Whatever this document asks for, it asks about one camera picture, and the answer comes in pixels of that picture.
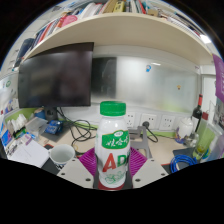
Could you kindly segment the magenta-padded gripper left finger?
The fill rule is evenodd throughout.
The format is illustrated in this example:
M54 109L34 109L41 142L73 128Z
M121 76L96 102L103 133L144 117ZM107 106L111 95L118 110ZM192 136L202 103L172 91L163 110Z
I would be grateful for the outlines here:
M98 179L95 150L90 149L80 158L70 160L58 176L78 186L92 189L94 182Z

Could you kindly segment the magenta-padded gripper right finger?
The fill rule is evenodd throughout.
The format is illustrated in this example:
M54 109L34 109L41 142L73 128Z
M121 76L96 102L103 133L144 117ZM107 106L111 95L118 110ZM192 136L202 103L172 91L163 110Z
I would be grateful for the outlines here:
M147 159L134 148L130 148L128 166L134 189L141 188L168 176L167 171L154 158Z

